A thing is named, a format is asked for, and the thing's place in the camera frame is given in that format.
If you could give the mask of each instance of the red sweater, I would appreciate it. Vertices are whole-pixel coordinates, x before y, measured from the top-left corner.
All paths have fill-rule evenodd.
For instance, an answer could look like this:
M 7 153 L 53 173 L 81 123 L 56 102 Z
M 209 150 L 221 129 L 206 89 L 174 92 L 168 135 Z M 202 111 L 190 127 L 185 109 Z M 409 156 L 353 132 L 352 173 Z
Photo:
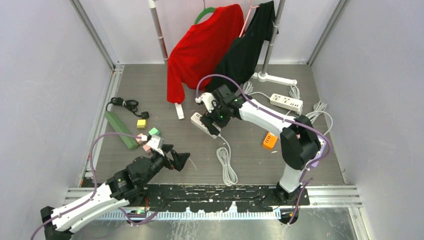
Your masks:
M 196 89 L 200 79 L 212 74 L 244 23 L 240 5 L 216 8 L 204 22 L 193 25 L 172 50 L 168 59 L 167 100 L 181 104 L 185 95 L 183 83 Z M 203 90 L 211 79 L 204 80 Z

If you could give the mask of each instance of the orange power strip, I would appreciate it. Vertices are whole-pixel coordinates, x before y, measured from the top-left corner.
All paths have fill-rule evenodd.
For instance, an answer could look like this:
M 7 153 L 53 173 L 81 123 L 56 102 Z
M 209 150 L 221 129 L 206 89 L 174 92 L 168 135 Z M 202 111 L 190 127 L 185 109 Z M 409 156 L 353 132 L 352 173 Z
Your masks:
M 263 140 L 262 147 L 264 147 L 268 150 L 272 150 L 273 147 L 276 145 L 277 140 L 278 140 L 277 136 L 268 132 L 265 139 Z

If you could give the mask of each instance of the red sleeve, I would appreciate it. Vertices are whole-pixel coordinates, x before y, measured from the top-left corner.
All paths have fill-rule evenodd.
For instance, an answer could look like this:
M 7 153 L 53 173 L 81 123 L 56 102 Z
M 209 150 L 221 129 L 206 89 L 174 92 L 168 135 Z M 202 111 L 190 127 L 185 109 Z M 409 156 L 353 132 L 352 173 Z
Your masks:
M 168 62 L 166 99 L 172 104 L 181 104 L 186 97 L 181 76 L 179 66 L 174 62 Z

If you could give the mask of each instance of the green block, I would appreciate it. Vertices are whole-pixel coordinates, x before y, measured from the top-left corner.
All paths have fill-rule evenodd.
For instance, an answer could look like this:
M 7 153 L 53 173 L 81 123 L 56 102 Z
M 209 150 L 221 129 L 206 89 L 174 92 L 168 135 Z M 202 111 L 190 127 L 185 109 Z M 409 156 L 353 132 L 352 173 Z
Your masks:
M 104 117 L 107 119 L 107 122 L 109 122 L 109 124 L 116 132 L 133 135 L 116 113 L 111 111 L 105 111 Z M 131 150 L 134 150 L 140 146 L 137 140 L 133 137 L 122 135 L 119 135 L 119 137 L 120 139 L 122 139 L 123 143 Z
M 149 135 L 160 135 L 161 132 L 156 127 L 154 127 L 152 129 L 150 129 L 150 131 L 148 131 L 148 134 Z

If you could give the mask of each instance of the reflective metal surface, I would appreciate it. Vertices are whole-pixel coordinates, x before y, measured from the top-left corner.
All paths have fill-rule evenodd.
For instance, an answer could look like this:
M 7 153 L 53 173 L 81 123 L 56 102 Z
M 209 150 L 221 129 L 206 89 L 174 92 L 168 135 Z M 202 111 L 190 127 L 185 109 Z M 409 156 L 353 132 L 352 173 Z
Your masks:
M 96 220 L 73 240 L 357 240 L 347 208 L 304 208 L 287 227 L 275 220 L 125 221 Z

